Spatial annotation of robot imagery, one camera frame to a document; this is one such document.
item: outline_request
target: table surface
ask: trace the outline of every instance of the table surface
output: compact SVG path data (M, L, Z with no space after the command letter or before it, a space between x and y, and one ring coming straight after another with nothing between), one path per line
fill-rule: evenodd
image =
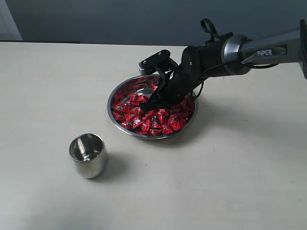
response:
M137 63L183 47L0 43L0 229L289 230L307 227L307 81L298 64L209 79L182 134L131 137L107 100ZM110 162L79 177L72 139Z

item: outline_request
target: red candy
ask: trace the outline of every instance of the red candy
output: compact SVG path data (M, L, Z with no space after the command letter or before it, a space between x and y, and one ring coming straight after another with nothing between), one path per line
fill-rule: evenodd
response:
M134 118L132 120L133 125L132 125L132 129L136 129L138 126L140 126L141 124L143 124L143 121L140 120L140 118L137 116L136 118Z
M148 96L137 93L129 94L127 90L114 95L111 105L115 120L127 130L146 136L167 135L181 129L189 121L194 111L194 101L186 97L180 104L170 109L151 110L146 114L140 104L146 102Z
M117 112L112 112L115 120L117 120L118 122L124 122L126 120L126 118L123 116L123 114L117 113Z
M165 134L170 134L170 133L173 132L173 130L171 129L171 127L168 126L168 125L162 125L162 127L163 127L163 129L162 129L163 135L165 135Z
M157 122L153 121L150 124L150 128L162 128L162 126L159 125Z
M132 129L132 122L131 121L125 121L123 123L120 123L121 126L123 126L125 129Z
M126 121L131 121L133 118L136 117L136 114L124 114Z
M150 128L150 120L144 121L144 123L141 125L141 130L142 131L148 131Z
M151 128L149 129L149 134L152 136L158 136L161 135L162 129L156 129L156 128Z

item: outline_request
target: stainless steel cup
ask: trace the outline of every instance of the stainless steel cup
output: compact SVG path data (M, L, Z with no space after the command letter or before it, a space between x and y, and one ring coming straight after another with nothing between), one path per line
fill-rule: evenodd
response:
M69 153L77 172L85 178L94 178L102 174L108 163L103 140L96 134L86 133L71 142Z

